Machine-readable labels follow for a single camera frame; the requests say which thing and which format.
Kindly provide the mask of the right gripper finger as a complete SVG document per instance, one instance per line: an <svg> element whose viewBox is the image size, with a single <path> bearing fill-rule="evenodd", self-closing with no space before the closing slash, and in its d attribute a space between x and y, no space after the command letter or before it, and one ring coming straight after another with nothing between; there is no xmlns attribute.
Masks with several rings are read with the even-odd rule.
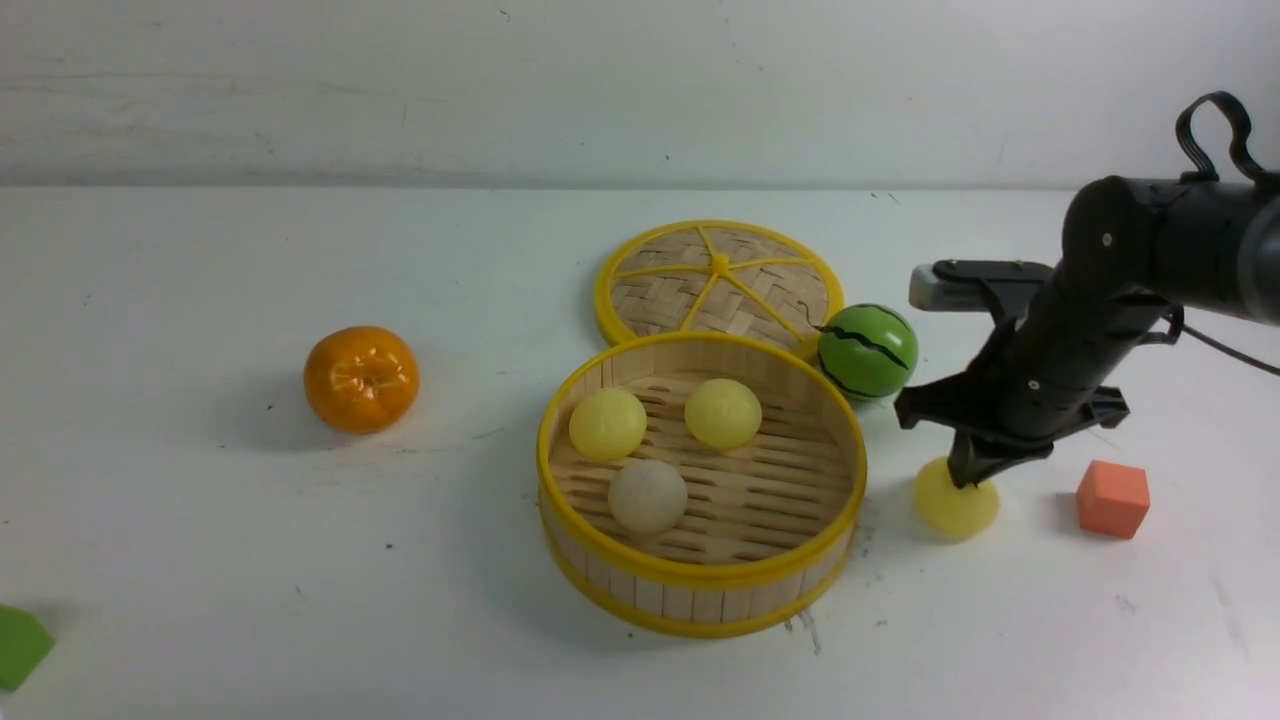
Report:
<svg viewBox="0 0 1280 720"><path fill-rule="evenodd" d="M1027 462L1047 459L1052 442L1025 443L955 430L947 469L956 488L979 486L989 478Z"/></svg>

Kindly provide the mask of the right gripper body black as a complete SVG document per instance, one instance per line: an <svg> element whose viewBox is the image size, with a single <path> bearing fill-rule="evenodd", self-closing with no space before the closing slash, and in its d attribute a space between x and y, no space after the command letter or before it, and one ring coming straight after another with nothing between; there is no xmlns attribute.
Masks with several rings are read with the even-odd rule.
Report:
<svg viewBox="0 0 1280 720"><path fill-rule="evenodd" d="M1132 410L1107 379L1134 348L1162 343L1153 328L1170 310L1151 293L1087 299L1050 281L963 372L904 389L899 424L950 428L972 456L1046 456L1060 439L1112 429Z"/></svg>

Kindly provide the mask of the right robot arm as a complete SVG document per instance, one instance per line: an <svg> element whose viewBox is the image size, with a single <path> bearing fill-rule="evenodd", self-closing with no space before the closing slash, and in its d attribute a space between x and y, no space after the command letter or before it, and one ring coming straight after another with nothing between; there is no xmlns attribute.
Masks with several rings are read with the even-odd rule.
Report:
<svg viewBox="0 0 1280 720"><path fill-rule="evenodd" d="M911 274L914 307L995 324L963 372L893 404L904 429L954 432L957 487L1120 424L1129 409L1107 377L1137 347L1176 343L1188 307L1277 324L1275 184L1110 176L1070 201L1061 237L1053 266L940 260Z"/></svg>

